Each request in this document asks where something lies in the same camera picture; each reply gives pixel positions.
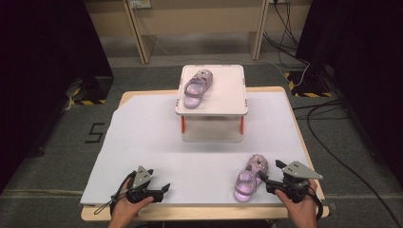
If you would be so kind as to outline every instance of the gray floor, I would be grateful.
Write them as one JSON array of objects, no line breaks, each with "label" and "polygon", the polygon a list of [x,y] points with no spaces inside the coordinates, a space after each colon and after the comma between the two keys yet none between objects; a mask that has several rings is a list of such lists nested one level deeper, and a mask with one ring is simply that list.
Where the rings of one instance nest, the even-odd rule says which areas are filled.
[{"label": "gray floor", "polygon": [[[271,34],[279,40],[280,34]],[[292,107],[319,105],[337,98],[297,98],[288,89],[277,51],[263,41],[259,61],[252,62],[245,34],[193,34],[164,36],[157,40],[151,62],[142,65],[131,38],[102,38],[115,80],[106,104],[74,105],[61,115],[47,143],[43,157],[27,158],[0,197],[0,227],[106,227],[105,222],[81,220],[79,204],[86,181],[102,147],[113,111],[125,91],[176,89],[185,65],[239,64],[244,66],[247,86],[283,86]],[[281,55],[289,67],[298,61]],[[316,171],[325,179],[321,186],[331,215],[320,227],[397,227],[373,192],[351,171],[333,158],[313,137],[306,120],[310,109],[295,111],[303,139]],[[311,120],[315,134],[341,161],[354,169],[389,205],[403,223],[403,191],[387,166],[376,161],[343,106],[321,113]],[[103,133],[88,135],[93,124]],[[265,222],[167,222],[164,227],[269,227]],[[294,227],[289,220],[277,227]],[[162,227],[154,223],[153,227]]]}]

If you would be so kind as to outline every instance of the finger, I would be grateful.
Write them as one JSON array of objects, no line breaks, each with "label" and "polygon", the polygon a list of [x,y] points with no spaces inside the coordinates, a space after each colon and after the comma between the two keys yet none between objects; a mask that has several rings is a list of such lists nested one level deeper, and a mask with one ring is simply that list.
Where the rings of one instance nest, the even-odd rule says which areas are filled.
[{"label": "finger", "polygon": [[285,195],[285,193],[283,193],[281,190],[276,189],[275,193],[278,196],[278,198],[282,201],[282,203],[284,203],[284,205],[286,207],[288,207],[288,205],[290,205],[290,203],[292,203],[290,201],[290,199],[287,197],[287,195]]}]

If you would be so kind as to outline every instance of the black curtain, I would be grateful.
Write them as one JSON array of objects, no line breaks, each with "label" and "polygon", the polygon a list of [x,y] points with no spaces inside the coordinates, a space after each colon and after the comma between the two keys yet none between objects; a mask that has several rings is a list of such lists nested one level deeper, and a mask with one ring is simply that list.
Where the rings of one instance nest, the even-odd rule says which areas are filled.
[{"label": "black curtain", "polygon": [[74,80],[113,77],[80,0],[1,1],[0,192],[45,142]]}]

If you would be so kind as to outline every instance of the pink sandal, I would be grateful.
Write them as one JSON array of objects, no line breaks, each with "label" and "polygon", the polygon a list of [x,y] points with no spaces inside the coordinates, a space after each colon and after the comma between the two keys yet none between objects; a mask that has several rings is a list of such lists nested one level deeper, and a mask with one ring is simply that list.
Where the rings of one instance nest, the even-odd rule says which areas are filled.
[{"label": "pink sandal", "polygon": [[201,103],[202,95],[213,84],[213,73],[202,69],[184,86],[183,103],[188,108],[195,108]]},{"label": "pink sandal", "polygon": [[246,169],[238,174],[235,183],[235,199],[240,202],[248,201],[262,183],[259,171],[267,174],[268,169],[268,162],[262,155],[256,154],[252,156],[246,165]]}]

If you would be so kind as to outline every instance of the translucent shoe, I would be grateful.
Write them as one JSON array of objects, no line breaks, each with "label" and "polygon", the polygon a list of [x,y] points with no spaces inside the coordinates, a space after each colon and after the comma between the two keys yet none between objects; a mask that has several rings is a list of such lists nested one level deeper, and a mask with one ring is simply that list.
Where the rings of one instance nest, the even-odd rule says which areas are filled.
[{"label": "translucent shoe", "polygon": [[202,100],[202,95],[213,84],[213,73],[202,69],[193,76],[184,86],[184,105],[187,108],[196,108]]},{"label": "translucent shoe", "polygon": [[261,179],[259,171],[267,174],[269,165],[267,160],[260,154],[252,156],[246,165],[246,169],[240,171],[235,182],[234,197],[240,202],[247,202],[256,193]]}]

